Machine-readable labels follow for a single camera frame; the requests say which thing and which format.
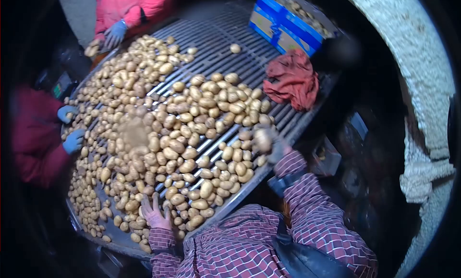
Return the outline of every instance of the metal grate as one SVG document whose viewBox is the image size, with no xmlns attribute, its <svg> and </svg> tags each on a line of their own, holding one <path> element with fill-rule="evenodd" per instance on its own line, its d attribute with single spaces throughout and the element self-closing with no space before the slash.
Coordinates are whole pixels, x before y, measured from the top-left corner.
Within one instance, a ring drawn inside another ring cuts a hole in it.
<svg viewBox="0 0 461 278">
<path fill-rule="evenodd" d="M 235 72 L 239 74 L 242 83 L 247 84 L 250 88 L 262 87 L 262 81 L 266 78 L 265 68 L 267 63 L 280 55 L 280 53 L 265 39 L 248 27 L 249 16 L 252 10 L 252 4 L 246 2 L 235 3 L 228 2 L 222 5 L 222 12 L 215 17 L 206 21 L 187 21 L 177 20 L 166 27 L 153 33 L 153 36 L 160 39 L 166 39 L 168 36 L 173 36 L 176 39 L 176 44 L 180 45 L 181 53 L 185 53 L 189 47 L 198 47 L 199 51 L 195 55 L 195 60 L 192 63 L 186 64 L 170 74 L 166 80 L 157 85 L 151 92 L 162 95 L 170 95 L 170 86 L 176 81 L 187 82 L 195 74 L 204 74 L 206 77 L 214 72 L 227 74 Z M 241 46 L 242 51 L 239 54 L 233 54 L 229 51 L 229 46 L 232 43 L 237 43 Z M 79 85 L 82 87 L 85 82 L 98 70 L 102 63 L 111 59 L 118 54 L 118 50 L 112 51 L 99 65 L 94 69 L 88 77 Z M 288 104 L 276 104 L 271 102 L 271 111 L 269 115 L 275 118 L 277 129 L 287 139 L 288 143 L 293 144 L 305 130 L 309 122 L 319 110 L 325 98 L 329 95 L 335 81 L 336 75 L 319 75 L 321 91 L 316 105 L 308 113 L 297 113 Z M 90 125 L 92 129 L 97 121 Z M 217 135 L 215 139 L 206 139 L 204 135 L 200 137 L 199 146 L 197 146 L 197 157 L 208 155 L 210 164 L 213 165 L 216 160 L 219 160 L 222 151 L 218 149 L 218 144 L 222 141 L 228 145 L 238 139 L 237 133 L 241 125 L 233 125 L 228 128 L 223 134 Z M 106 139 L 98 138 L 100 146 L 106 144 Z M 104 166 L 110 158 L 110 155 L 101 157 L 104 161 Z M 255 169 L 255 176 L 247 183 L 242 184 L 240 191 L 228 197 L 223 206 L 215 207 L 215 215 L 205 221 L 205 223 L 193 232 L 186 235 L 186 239 L 196 235 L 201 229 L 216 221 L 226 217 L 271 171 L 271 168 L 266 165 Z M 199 171 L 195 170 L 195 177 L 199 176 Z M 196 189 L 200 186 L 203 179 L 196 180 L 193 185 L 186 183 L 189 189 Z M 160 193 L 160 197 L 164 197 L 166 189 L 163 183 L 156 185 L 156 191 Z M 98 183 L 95 191 L 101 201 L 108 199 L 103 191 L 103 185 Z M 113 199 L 111 210 L 114 215 L 121 215 L 121 212 L 115 209 Z M 78 219 L 73 212 L 72 204 L 67 200 L 67 205 L 71 212 L 71 216 L 75 224 L 79 225 Z M 93 238 L 91 235 L 79 231 L 88 239 L 108 247 L 114 251 L 130 255 L 132 257 L 147 260 L 150 255 L 141 251 L 139 245 L 130 240 L 130 234 L 124 233 L 108 220 L 107 223 L 100 221 L 106 227 L 106 232 L 112 238 L 112 243 L 105 243 L 99 238 Z"/>
</svg>

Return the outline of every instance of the person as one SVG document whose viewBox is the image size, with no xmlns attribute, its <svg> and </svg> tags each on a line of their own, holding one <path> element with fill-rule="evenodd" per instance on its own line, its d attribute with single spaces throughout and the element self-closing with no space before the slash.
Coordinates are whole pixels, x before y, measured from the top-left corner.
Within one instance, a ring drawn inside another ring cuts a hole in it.
<svg viewBox="0 0 461 278">
<path fill-rule="evenodd" d="M 67 115 L 78 110 L 28 85 L 18 86 L 12 105 L 12 149 L 19 177 L 48 189 L 70 167 L 72 154 L 82 148 L 83 129 L 73 131 L 61 142 L 62 123 L 69 123 Z"/>
<path fill-rule="evenodd" d="M 376 277 L 377 258 L 363 239 L 343 223 L 343 210 L 330 201 L 306 162 L 273 130 L 268 162 L 290 207 L 290 230 L 282 216 L 266 207 L 243 206 L 183 242 L 184 259 L 175 253 L 170 211 L 162 216 L 158 195 L 147 196 L 141 212 L 151 225 L 153 277 Z"/>
<path fill-rule="evenodd" d="M 111 50 L 164 20 L 173 0 L 96 0 L 95 38 Z"/>
</svg>

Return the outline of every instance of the blue cardboard box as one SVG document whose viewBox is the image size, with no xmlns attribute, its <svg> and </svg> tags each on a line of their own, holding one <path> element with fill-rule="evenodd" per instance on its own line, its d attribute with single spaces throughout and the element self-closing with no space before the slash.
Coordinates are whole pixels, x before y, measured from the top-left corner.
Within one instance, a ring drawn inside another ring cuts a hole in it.
<svg viewBox="0 0 461 278">
<path fill-rule="evenodd" d="M 325 38 L 339 32 L 319 9 L 304 0 L 257 0 L 249 26 L 280 53 L 298 48 L 309 57 Z"/>
</svg>

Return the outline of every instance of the red plaid shirt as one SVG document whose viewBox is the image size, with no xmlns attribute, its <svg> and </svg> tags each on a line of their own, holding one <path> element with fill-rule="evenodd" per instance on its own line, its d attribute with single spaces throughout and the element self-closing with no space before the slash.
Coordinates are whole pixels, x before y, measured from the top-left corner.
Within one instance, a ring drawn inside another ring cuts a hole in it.
<svg viewBox="0 0 461 278">
<path fill-rule="evenodd" d="M 306 167 L 297 151 L 275 166 L 284 176 Z M 343 210 L 331 203 L 314 174 L 306 174 L 285 190 L 290 206 L 291 235 L 297 243 L 312 245 L 346 264 L 360 278 L 376 277 L 376 255 L 360 236 L 343 223 Z M 261 205 L 247 205 L 184 241 L 184 260 L 161 253 L 151 259 L 153 277 L 290 277 L 276 256 L 271 237 L 280 214 Z M 170 230 L 154 228 L 152 249 L 174 246 Z"/>
</svg>

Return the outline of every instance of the hand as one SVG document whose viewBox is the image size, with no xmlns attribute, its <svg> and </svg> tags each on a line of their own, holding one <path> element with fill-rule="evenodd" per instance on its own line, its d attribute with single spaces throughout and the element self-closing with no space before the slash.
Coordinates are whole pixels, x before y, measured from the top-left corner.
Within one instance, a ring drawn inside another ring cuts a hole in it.
<svg viewBox="0 0 461 278">
<path fill-rule="evenodd" d="M 123 19 L 114 23 L 114 25 L 112 25 L 109 29 L 106 30 L 106 32 L 104 32 L 104 36 L 107 35 L 104 47 L 107 49 L 113 49 L 117 47 L 123 41 L 126 29 L 126 24 Z"/>
<path fill-rule="evenodd" d="M 71 118 L 66 117 L 68 113 L 78 114 L 78 109 L 73 106 L 66 105 L 58 109 L 58 118 L 64 123 L 68 124 L 71 121 Z"/>
<path fill-rule="evenodd" d="M 84 135 L 84 129 L 77 129 L 69 134 L 67 139 L 62 143 L 62 147 L 64 148 L 65 152 L 71 155 L 80 150 L 84 142 Z"/>
<path fill-rule="evenodd" d="M 151 228 L 162 228 L 171 230 L 171 216 L 170 209 L 167 207 L 164 209 L 164 217 L 158 209 L 158 193 L 153 194 L 152 207 L 150 206 L 149 198 L 146 194 L 141 200 L 141 214 L 144 216 L 147 222 L 149 222 Z"/>
<path fill-rule="evenodd" d="M 286 154 L 290 153 L 291 148 L 280 133 L 269 125 L 262 125 L 259 129 L 263 129 L 268 137 L 272 138 L 272 151 L 267 156 L 267 161 L 271 164 L 277 164 Z"/>
</svg>

